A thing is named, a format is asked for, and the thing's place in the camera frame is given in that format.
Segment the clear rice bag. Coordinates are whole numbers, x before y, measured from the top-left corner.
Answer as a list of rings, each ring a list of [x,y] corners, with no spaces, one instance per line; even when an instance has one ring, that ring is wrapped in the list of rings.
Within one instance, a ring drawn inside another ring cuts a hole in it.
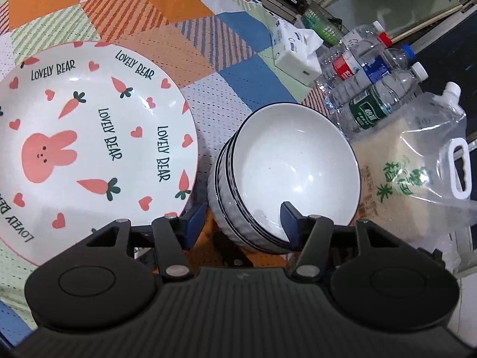
[[[361,173],[357,219],[409,243],[476,223],[460,94],[454,82],[441,95],[422,93],[351,142]]]

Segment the white bowl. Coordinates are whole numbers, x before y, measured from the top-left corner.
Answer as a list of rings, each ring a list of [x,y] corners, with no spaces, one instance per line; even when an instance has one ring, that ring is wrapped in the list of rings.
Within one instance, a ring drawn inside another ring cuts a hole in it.
[[[302,183],[298,165],[263,138],[238,144],[234,134],[230,140],[218,180],[226,212],[235,224],[249,223],[268,240],[292,251],[280,210],[283,202],[296,200]]]
[[[281,206],[348,225],[361,196],[356,156],[326,116],[300,104],[261,107],[238,128],[226,154],[226,180],[251,226],[277,246],[294,238]]]
[[[275,240],[268,240],[264,235],[259,234],[249,223],[235,224],[231,220],[231,214],[226,212],[226,205],[219,191],[219,175],[222,170],[220,165],[225,162],[226,151],[231,143],[229,139],[221,148],[218,157],[209,173],[207,182],[207,195],[209,207],[213,213],[215,221],[222,232],[237,246],[251,252],[262,252],[266,254],[289,254],[292,251],[276,243]]]

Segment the water bottle green label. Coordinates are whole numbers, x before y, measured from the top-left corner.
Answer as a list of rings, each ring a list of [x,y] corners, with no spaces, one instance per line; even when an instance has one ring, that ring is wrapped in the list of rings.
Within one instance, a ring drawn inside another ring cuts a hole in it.
[[[402,107],[428,78],[426,69],[414,63],[407,70],[395,70],[372,84],[335,113],[335,123],[352,140],[358,133],[371,129],[379,121]]]

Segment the green plastic basket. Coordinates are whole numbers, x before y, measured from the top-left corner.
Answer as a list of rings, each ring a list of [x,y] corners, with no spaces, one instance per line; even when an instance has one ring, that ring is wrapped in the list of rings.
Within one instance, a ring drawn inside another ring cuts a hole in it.
[[[335,46],[344,36],[341,31],[342,21],[332,17],[316,2],[311,2],[302,15],[305,28],[313,29],[329,46]]]

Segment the water bottle blue label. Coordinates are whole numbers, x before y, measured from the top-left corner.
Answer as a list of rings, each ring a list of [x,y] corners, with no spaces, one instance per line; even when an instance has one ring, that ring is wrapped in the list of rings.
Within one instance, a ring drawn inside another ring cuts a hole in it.
[[[414,51],[407,44],[400,48],[386,48],[372,63],[366,64],[364,72],[358,76],[348,78],[333,88],[323,86],[327,107],[334,109],[346,104],[385,75],[409,68],[415,58]]]

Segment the leaning glass panel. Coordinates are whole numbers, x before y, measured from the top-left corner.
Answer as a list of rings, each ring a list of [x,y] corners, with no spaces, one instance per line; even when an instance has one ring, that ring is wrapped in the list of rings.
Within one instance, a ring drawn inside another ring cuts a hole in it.
[[[378,21],[398,42],[461,8],[459,0],[336,0],[326,10],[348,30]]]

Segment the white bunny carrot plate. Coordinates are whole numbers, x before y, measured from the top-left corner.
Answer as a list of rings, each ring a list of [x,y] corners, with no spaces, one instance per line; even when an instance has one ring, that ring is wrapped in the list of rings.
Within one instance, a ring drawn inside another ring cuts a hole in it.
[[[1,240],[34,265],[116,219],[180,215],[197,164],[188,102],[130,49],[66,43],[1,80]]]

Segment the water bottle red label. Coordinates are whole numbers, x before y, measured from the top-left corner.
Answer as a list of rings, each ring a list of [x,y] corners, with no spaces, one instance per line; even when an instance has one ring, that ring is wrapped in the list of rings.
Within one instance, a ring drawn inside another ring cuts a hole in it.
[[[364,66],[372,63],[392,41],[385,28],[377,20],[372,24],[355,27],[344,35],[337,45],[318,53],[322,74],[321,86],[333,88],[338,83],[364,72]]]

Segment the patchwork tablecloth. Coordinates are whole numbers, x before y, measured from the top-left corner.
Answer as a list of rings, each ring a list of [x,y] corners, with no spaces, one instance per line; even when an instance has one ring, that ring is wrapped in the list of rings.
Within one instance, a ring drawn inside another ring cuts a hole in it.
[[[323,109],[276,68],[258,0],[1,0],[1,341],[35,323],[43,262],[109,221],[207,199],[222,144],[274,102]]]

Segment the white tissue box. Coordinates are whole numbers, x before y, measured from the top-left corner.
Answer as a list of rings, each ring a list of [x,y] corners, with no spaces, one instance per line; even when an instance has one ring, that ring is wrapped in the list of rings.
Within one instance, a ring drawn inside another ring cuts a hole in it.
[[[297,28],[279,18],[271,29],[275,66],[303,85],[312,87],[322,74],[317,50],[323,39],[312,29]]]

